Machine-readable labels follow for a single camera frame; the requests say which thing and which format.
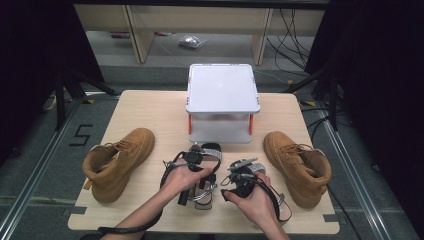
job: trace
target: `finger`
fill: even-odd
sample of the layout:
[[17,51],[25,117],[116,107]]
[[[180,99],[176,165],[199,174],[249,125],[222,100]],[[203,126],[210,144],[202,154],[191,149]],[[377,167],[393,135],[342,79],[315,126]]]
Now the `finger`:
[[234,203],[235,205],[238,205],[238,203],[241,201],[241,198],[237,196],[237,194],[230,191],[225,191],[224,196],[228,199],[228,201]]
[[212,168],[204,168],[199,172],[196,172],[199,178],[204,178],[206,176],[209,176],[213,172]]
[[266,185],[271,186],[271,179],[267,175],[260,173],[256,176],[260,178]]

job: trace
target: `boot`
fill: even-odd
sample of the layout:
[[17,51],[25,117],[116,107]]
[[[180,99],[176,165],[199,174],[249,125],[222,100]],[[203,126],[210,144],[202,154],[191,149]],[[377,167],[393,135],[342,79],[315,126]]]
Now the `boot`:
[[293,201],[302,208],[318,205],[331,178],[330,163],[324,153],[296,144],[278,131],[268,133],[263,144],[268,160],[284,175]]
[[117,143],[96,145],[84,159],[82,170],[90,189],[100,203],[116,201],[130,180],[130,175],[150,155],[155,143],[153,133],[137,128]]

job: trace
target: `table top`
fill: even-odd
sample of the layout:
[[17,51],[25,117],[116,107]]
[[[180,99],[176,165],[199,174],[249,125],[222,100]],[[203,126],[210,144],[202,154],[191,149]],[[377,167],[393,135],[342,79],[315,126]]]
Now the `table top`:
[[[124,91],[106,129],[102,144],[117,142],[138,127],[152,130],[155,147],[149,158],[131,175],[131,179],[114,203],[102,205],[91,191],[81,190],[68,226],[73,230],[95,230],[99,226],[113,227],[147,201],[159,189],[165,167],[162,161],[173,160],[180,151],[187,151],[192,143],[188,135],[188,114],[185,111],[186,91]],[[297,99],[292,94],[259,93],[261,111],[255,115],[252,141],[248,144],[221,144],[222,163],[216,172],[220,183],[228,174],[227,167],[239,159],[257,157],[266,168],[273,187],[286,196],[293,212],[283,225],[289,234],[335,234],[340,226],[329,221],[335,212],[328,192],[314,209],[302,209],[291,199],[284,177],[267,160],[262,149],[265,135],[282,131],[296,143],[312,145]],[[160,221],[149,229],[158,232],[191,233],[260,233],[239,210],[225,202],[218,186],[213,194],[211,210],[196,210],[193,202],[178,205],[178,198],[165,208]]]

